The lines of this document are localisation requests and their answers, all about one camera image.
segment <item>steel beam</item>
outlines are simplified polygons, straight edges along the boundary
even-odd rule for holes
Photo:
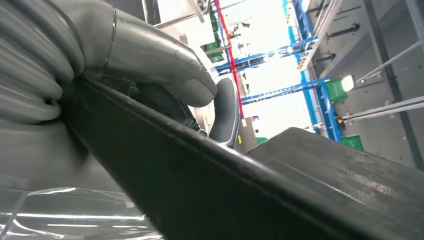
[[[369,20],[369,35],[371,37],[372,45],[374,46],[375,54],[377,61],[380,65],[388,62],[390,60],[389,54],[386,49],[386,44],[384,42],[383,34],[379,26],[379,21],[374,11],[374,6],[372,0],[363,0],[366,15]],[[402,102],[402,94],[399,89],[398,81],[396,79],[395,73],[393,71],[392,65],[388,64],[384,67],[383,78],[385,79],[386,84],[393,96],[395,102]],[[413,160],[417,169],[424,171],[424,161],[423,156],[420,152],[420,147],[417,142],[414,130],[412,128],[411,120],[407,112],[399,112],[400,121],[402,127],[405,131],[406,139],[409,144],[410,151],[412,153]]]

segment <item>green bin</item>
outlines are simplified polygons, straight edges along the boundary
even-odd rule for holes
[[[327,85],[330,100],[333,103],[339,103],[348,98],[348,94],[343,90],[342,79],[332,79],[325,84]]]
[[[362,145],[362,141],[359,135],[342,136],[341,143],[360,151],[364,150],[364,146]]]

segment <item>metal rail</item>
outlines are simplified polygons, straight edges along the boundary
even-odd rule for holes
[[[361,119],[375,118],[379,116],[384,116],[387,114],[394,114],[399,112],[404,112],[413,109],[419,109],[424,107],[424,96],[415,97],[401,102],[396,102],[386,106],[381,106],[366,110],[363,112],[358,112],[355,114],[347,115],[342,117],[346,122],[353,122]]]
[[[215,48],[215,49],[209,50],[209,51],[205,51],[204,53],[205,53],[206,55],[216,54],[216,53],[219,53],[219,52],[224,51],[224,50],[226,50],[226,49],[229,49],[229,48],[231,48],[231,47],[232,47],[232,46],[231,46],[231,44],[230,44],[230,45],[227,45],[227,46],[221,46],[221,47],[218,47],[218,48]]]
[[[318,37],[318,41],[316,41],[313,46],[312,50],[308,53],[305,61],[303,62],[300,70],[303,71],[308,67],[308,64],[311,62],[312,57],[314,56],[315,52],[318,50],[318,47],[320,46],[320,42],[324,37],[326,36],[327,29],[332,24],[334,18],[337,15],[337,12],[339,11],[340,7],[342,6],[343,0],[333,0],[330,2],[330,5],[328,6],[328,10],[325,12],[325,15],[322,20],[322,24],[316,27],[316,31],[314,30],[313,34],[314,36]]]
[[[158,23],[158,24],[153,25],[153,26],[155,28],[158,28],[158,29],[164,29],[166,27],[169,27],[169,26],[172,26],[174,24],[180,23],[180,22],[185,21],[187,19],[192,19],[192,18],[194,18],[196,16],[197,16],[197,13],[193,12],[193,13],[189,13],[189,14],[186,14],[186,15],[183,15],[183,16],[180,16],[180,17],[177,17],[177,18],[174,18],[174,19],[169,20],[169,21],[166,21],[166,22]]]
[[[360,83],[362,80],[367,80],[372,75],[374,75],[374,74],[378,73],[379,71],[381,71],[387,65],[392,64],[394,61],[398,60],[399,58],[403,57],[404,55],[408,54],[412,50],[414,50],[414,49],[416,49],[416,48],[418,48],[419,46],[422,46],[422,45],[424,45],[424,40],[420,40],[420,41],[416,42],[414,45],[412,45],[412,46],[408,47],[407,49],[403,50],[401,53],[399,53],[398,55],[394,56],[392,59],[386,61],[382,65],[378,66],[376,69],[370,71],[365,76],[363,76],[360,79],[358,79],[356,81],[356,83]]]

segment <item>red cable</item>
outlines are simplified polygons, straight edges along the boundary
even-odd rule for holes
[[[231,43],[230,42],[230,34],[228,33],[227,26],[226,26],[225,21],[224,21],[224,16],[223,16],[223,13],[222,13],[222,9],[220,7],[220,0],[215,0],[215,4],[216,4],[216,9],[218,11],[218,17],[219,17],[221,24],[222,24],[222,28],[225,31],[226,40],[228,41],[228,44],[230,44]],[[244,119],[245,115],[243,114],[243,109],[242,109],[242,98],[240,96],[239,80],[237,79],[236,62],[234,61],[234,58],[233,58],[232,47],[228,48],[228,54],[229,54],[229,61],[230,61],[230,64],[231,64],[232,76],[234,77],[235,86],[237,87],[238,106],[240,108],[240,115],[241,115],[241,118]]]

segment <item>blue metal beam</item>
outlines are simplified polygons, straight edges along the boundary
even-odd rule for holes
[[[263,101],[265,99],[279,97],[279,96],[282,96],[282,95],[285,95],[285,94],[288,94],[288,93],[289,94],[290,93],[296,93],[296,92],[303,91],[305,89],[316,88],[317,86],[321,85],[327,79],[328,78],[321,78],[321,79],[317,79],[317,80],[303,82],[303,83],[300,83],[300,84],[297,84],[297,85],[294,85],[294,86],[281,88],[281,89],[274,90],[274,91],[256,94],[256,95],[253,95],[253,96],[245,96],[245,97],[241,98],[241,102],[242,102],[243,105],[250,104],[250,103],[256,103],[256,102],[259,102],[259,101]]]
[[[292,55],[301,55],[301,54],[304,54],[307,51],[304,47],[302,49],[294,51],[294,52],[283,52],[283,51],[288,50],[289,48],[307,45],[307,44],[315,42],[316,40],[317,40],[316,37],[310,37],[306,40],[293,42],[290,45],[286,45],[286,46],[282,46],[282,47],[278,48],[276,51],[271,51],[271,52],[268,52],[268,53],[258,53],[258,54],[254,54],[254,55],[251,55],[251,56],[236,59],[235,64],[236,65],[245,64],[245,66],[251,67],[252,65],[253,66],[257,65],[257,64],[251,63],[251,61],[259,59],[259,58],[264,58],[264,57],[271,58],[271,57],[273,57],[274,55],[277,55],[277,54],[280,55],[279,56],[280,58],[285,58],[285,57],[292,56]],[[222,65],[216,66],[215,68],[218,72],[222,72],[224,70],[229,70],[231,68],[231,65],[230,65],[229,62],[227,62],[227,63],[224,63]]]

